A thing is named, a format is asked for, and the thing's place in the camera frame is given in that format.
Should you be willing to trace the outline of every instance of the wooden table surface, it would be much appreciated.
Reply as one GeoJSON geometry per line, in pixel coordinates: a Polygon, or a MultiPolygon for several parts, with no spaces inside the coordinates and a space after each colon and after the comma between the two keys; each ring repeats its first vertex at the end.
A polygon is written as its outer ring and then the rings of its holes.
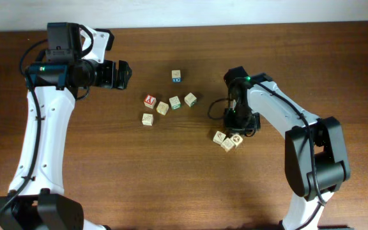
{"type": "MultiPolygon", "coordinates": [[[[85,217],[115,229],[224,229],[276,224],[292,191],[284,141],[265,120],[226,153],[209,133],[210,103],[226,96],[229,68],[266,72],[296,103],[344,130],[351,179],[327,204],[322,226],[368,229],[368,22],[115,29],[106,55],[133,69],[127,90],[95,88],[77,102],[63,160],[65,195],[85,217]],[[183,82],[171,82],[171,70],[183,82]],[[192,92],[192,108],[161,116],[143,105],[192,92]],[[143,126],[144,112],[155,115],[143,126]]],[[[19,162],[27,119],[22,53],[45,31],[0,33],[0,196],[19,162]]],[[[36,56],[32,52],[26,62],[36,56]]],[[[213,111],[221,113],[224,104],[213,111]]]]}

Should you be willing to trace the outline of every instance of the cube with red letter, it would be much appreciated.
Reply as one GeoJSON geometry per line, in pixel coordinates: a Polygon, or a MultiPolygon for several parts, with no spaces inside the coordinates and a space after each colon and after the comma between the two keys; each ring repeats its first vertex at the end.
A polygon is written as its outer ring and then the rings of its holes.
{"type": "Polygon", "coordinates": [[[156,98],[151,95],[147,95],[146,98],[144,99],[144,105],[149,107],[150,109],[154,109],[156,102],[157,102],[156,98]]]}

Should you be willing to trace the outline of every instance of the wooden cube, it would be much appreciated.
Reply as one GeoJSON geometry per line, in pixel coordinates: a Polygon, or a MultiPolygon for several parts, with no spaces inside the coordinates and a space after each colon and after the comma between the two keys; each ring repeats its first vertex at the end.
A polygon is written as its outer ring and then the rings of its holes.
{"type": "Polygon", "coordinates": [[[156,110],[159,114],[165,115],[167,111],[169,110],[169,104],[164,103],[164,102],[159,102],[156,110]]]}
{"type": "Polygon", "coordinates": [[[171,78],[173,82],[181,82],[181,72],[179,70],[172,70],[171,78]]]}
{"type": "Polygon", "coordinates": [[[156,102],[157,102],[156,98],[151,95],[147,95],[146,98],[144,99],[144,105],[149,107],[150,109],[154,108],[156,102]]]}
{"type": "Polygon", "coordinates": [[[235,144],[230,140],[230,138],[225,139],[221,144],[221,147],[223,147],[226,152],[231,150],[234,146],[235,144]]]}
{"type": "Polygon", "coordinates": [[[170,105],[172,109],[178,109],[181,107],[181,102],[178,96],[170,98],[170,105]]]}
{"type": "Polygon", "coordinates": [[[231,141],[235,144],[235,148],[237,148],[242,143],[243,139],[239,134],[235,134],[231,137],[231,141]]]}
{"type": "Polygon", "coordinates": [[[143,114],[143,119],[141,119],[143,125],[153,125],[153,115],[152,114],[143,114]]]}
{"type": "Polygon", "coordinates": [[[223,134],[222,132],[217,131],[217,133],[215,133],[214,139],[212,140],[213,142],[221,145],[222,142],[225,140],[225,134],[223,134]]]}
{"type": "Polygon", "coordinates": [[[184,101],[189,107],[191,107],[197,102],[197,98],[192,93],[189,93],[185,96],[184,101]]]}

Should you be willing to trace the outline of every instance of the white wall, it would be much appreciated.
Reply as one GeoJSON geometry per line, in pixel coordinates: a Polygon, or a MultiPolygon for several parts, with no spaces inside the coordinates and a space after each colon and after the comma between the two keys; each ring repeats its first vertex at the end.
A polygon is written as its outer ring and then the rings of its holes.
{"type": "Polygon", "coordinates": [[[0,0],[0,31],[368,20],[368,0],[0,0]]]}

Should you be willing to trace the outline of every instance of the cube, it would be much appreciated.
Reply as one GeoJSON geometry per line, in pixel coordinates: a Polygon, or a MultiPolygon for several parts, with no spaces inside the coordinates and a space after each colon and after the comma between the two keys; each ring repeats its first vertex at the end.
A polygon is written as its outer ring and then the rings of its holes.
{"type": "Polygon", "coordinates": [[[197,98],[192,93],[189,93],[185,96],[184,101],[189,107],[191,107],[197,102],[197,98]]]}
{"type": "Polygon", "coordinates": [[[235,144],[230,140],[230,138],[225,139],[221,144],[221,147],[223,147],[226,152],[231,150],[234,146],[235,144]]]}
{"type": "Polygon", "coordinates": [[[154,105],[156,105],[156,98],[154,96],[151,95],[147,95],[146,98],[144,99],[144,105],[149,107],[150,109],[154,108],[154,105]]]}
{"type": "Polygon", "coordinates": [[[143,114],[143,119],[141,119],[143,125],[153,125],[153,115],[152,114],[143,114]]]}
{"type": "Polygon", "coordinates": [[[243,139],[239,134],[235,134],[231,137],[231,141],[235,144],[235,148],[237,148],[242,143],[243,139]]]}
{"type": "Polygon", "coordinates": [[[178,109],[181,107],[181,102],[178,96],[170,98],[170,105],[172,109],[178,109]]]}
{"type": "Polygon", "coordinates": [[[212,140],[213,142],[221,145],[222,142],[225,140],[225,134],[223,134],[222,132],[217,131],[217,133],[215,133],[214,139],[212,140]]]}
{"type": "Polygon", "coordinates": [[[167,113],[167,111],[169,110],[169,104],[164,103],[164,102],[160,102],[160,103],[158,103],[158,106],[157,106],[156,110],[159,114],[165,115],[167,113]]]}
{"type": "Polygon", "coordinates": [[[181,82],[181,72],[179,70],[172,70],[171,78],[173,82],[181,82]]]}

